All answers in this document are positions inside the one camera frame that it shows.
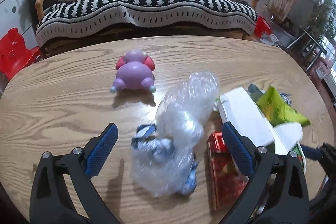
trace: plastic bag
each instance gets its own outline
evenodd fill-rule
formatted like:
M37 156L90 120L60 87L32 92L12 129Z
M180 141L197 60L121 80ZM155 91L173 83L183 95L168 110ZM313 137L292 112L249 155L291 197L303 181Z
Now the plastic bag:
M309 119L287 105L273 86L268 88L256 104L272 126L285 122L299 122L302 127L310 125Z
M156 139L144 133L147 139L143 139L142 146L132 146L133 180L153 196L190 195L194 191L198 163L193 149L204 135L203 125L210 117L218 93L216 76L207 71L192 73L188 81L170 89L159 104ZM169 156L157 160L153 156L156 148L161 151L169 140L172 145L165 148Z

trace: wood grain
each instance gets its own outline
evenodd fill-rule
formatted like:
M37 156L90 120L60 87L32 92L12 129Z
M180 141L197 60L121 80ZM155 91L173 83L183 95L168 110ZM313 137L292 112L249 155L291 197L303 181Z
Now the wood grain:
M111 94L115 64L133 48L148 52L155 62L157 92ZM117 124L119 139L100 175L92 179L107 206L122 223L214 223L227 209L209 209L209 171L205 140L197 148L201 160L198 187L189 199L153 198L130 178L130 141L136 127L153 122L168 88L194 71L209 70L221 81L221 91L255 83L266 89L274 85L292 94L294 108L307 116L303 143L316 147L334 143L327 109L303 70L276 47L219 37L150 37L114 41L66 52L20 71L0 100L0 180L14 204L29 218L29 199L36 165L44 151L69 153L99 135L109 122ZM207 136L220 130L213 113ZM306 179L312 198L324 172L308 162ZM76 208L85 215L67 178Z

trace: striped cushion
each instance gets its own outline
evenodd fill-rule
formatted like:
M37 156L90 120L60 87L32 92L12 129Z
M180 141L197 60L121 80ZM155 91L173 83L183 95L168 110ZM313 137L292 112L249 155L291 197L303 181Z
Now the striped cushion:
M196 22L211 29L254 31L256 12L230 0L78 0L55 4L38 26L42 46L54 37L92 35L117 23L161 27L176 22Z

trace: red bag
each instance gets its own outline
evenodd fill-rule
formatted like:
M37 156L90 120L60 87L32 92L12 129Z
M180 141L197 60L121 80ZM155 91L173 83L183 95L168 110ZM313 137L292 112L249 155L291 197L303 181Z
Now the red bag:
M254 34L257 37L261 38L262 34L264 34L264 33L270 35L272 33L272 29L268 25L266 19L264 19L261 16L258 16L257 24L256 24L256 27L254 29Z

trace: red chair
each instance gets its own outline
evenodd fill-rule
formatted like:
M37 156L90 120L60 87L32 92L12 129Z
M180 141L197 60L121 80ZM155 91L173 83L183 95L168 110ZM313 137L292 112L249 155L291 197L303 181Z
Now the red chair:
M0 40L0 71L9 80L23 68L33 64L42 57L39 47L28 50L17 28L10 29Z

